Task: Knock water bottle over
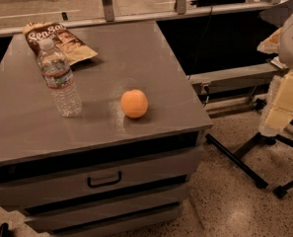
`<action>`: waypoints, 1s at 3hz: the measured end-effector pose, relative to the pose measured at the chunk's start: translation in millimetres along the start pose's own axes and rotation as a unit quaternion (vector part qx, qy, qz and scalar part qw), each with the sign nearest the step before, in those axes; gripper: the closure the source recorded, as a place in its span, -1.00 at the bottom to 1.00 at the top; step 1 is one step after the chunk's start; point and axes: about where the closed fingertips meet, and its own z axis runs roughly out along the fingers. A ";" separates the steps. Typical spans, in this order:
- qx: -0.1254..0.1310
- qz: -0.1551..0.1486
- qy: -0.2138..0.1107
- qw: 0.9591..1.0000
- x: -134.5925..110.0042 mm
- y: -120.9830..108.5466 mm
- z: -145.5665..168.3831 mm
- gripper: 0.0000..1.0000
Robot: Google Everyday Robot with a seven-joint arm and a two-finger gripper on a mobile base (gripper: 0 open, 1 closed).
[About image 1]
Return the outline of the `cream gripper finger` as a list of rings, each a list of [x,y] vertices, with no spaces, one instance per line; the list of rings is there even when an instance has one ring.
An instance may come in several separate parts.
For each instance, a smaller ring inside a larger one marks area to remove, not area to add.
[[[268,90],[258,131],[264,136],[275,136],[293,119],[293,69],[283,77],[274,76]]]

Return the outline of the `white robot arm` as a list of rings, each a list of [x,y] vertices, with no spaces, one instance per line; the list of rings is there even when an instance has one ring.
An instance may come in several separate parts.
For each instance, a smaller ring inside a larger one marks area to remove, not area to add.
[[[293,12],[282,27],[258,45],[257,50],[277,53],[278,60],[289,68],[283,77],[273,77],[258,127],[261,135],[275,136],[293,119]]]

